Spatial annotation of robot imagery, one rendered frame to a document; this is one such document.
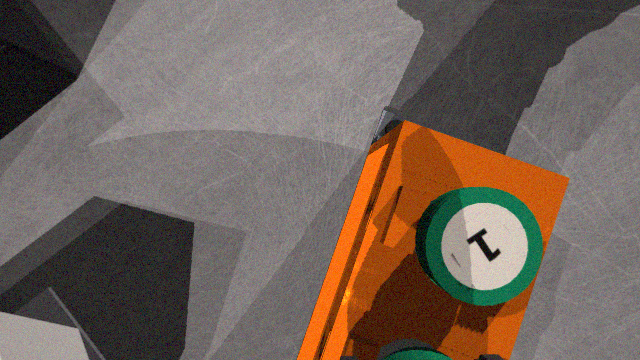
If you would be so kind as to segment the green screw cap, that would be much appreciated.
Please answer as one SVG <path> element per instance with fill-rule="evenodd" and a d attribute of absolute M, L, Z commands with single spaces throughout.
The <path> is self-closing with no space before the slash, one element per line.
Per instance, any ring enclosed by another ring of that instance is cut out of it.
<path fill-rule="evenodd" d="M 543 237 L 529 207 L 492 187 L 463 187 L 421 215 L 415 249 L 426 275 L 450 296 L 492 306 L 521 294 L 542 261 Z"/>
<path fill-rule="evenodd" d="M 394 351 L 382 360 L 453 360 L 446 354 L 428 347 L 407 347 Z"/>

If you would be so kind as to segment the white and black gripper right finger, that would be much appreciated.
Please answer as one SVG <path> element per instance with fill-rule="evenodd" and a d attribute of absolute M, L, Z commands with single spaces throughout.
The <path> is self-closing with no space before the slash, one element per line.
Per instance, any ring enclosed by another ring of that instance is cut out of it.
<path fill-rule="evenodd" d="M 504 360 L 504 359 L 498 354 L 481 354 L 479 356 L 479 359 L 474 359 L 474 360 Z"/>

